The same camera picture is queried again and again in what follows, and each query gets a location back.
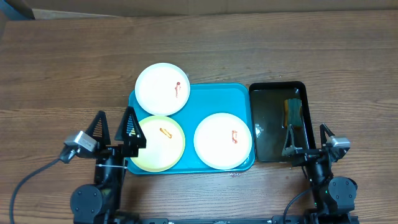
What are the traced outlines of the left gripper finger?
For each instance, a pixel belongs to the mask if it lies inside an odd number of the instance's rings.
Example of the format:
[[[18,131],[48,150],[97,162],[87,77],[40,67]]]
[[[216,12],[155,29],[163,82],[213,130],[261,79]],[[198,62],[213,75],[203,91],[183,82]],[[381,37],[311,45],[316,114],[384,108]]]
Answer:
[[[114,139],[128,143],[146,143],[133,107],[126,108]]]
[[[85,133],[102,146],[111,144],[106,113],[104,111],[98,111]]]

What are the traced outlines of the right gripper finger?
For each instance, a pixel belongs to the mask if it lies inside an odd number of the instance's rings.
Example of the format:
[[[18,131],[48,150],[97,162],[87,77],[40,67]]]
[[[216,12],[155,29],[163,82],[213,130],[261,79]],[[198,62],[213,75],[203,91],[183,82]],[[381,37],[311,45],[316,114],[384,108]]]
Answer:
[[[320,140],[322,146],[332,146],[334,136],[335,134],[325,123],[320,125]]]
[[[294,129],[290,124],[287,127],[286,138],[284,143],[284,148],[282,150],[283,153],[293,153],[295,151],[295,142],[294,142]]]

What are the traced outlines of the green yellow sponge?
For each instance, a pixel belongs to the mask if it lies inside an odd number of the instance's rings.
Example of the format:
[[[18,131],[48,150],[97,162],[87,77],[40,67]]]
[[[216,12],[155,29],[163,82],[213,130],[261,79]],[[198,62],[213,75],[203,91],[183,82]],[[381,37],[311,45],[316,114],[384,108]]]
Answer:
[[[298,98],[290,98],[284,101],[284,127],[292,125],[295,129],[303,127],[302,101]]]

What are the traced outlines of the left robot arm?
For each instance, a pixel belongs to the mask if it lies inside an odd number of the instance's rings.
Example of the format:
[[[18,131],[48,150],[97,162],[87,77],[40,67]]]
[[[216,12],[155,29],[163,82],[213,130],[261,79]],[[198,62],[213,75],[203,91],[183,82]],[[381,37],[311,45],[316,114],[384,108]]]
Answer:
[[[134,108],[123,114],[112,146],[106,114],[99,111],[89,128],[65,141],[65,146],[80,158],[95,159],[92,184],[78,187],[71,196],[74,223],[139,223],[139,215],[120,210],[121,191],[126,175],[127,158],[137,157],[146,147],[146,137]]]

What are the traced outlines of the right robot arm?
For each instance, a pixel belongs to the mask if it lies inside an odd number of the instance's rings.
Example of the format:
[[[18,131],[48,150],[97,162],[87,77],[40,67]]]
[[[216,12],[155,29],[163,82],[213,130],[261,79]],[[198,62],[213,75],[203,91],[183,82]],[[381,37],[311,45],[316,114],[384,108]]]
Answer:
[[[286,206],[281,223],[349,223],[358,224],[359,218],[350,215],[355,208],[357,183],[348,177],[334,176],[332,163],[342,159],[351,147],[348,138],[336,136],[326,124],[320,125],[321,147],[304,149],[295,144],[294,128],[287,127],[282,155],[290,157],[294,167],[301,167],[310,182],[310,188],[295,196]],[[307,193],[312,193],[314,208],[307,209],[298,218],[290,218],[291,205]]]

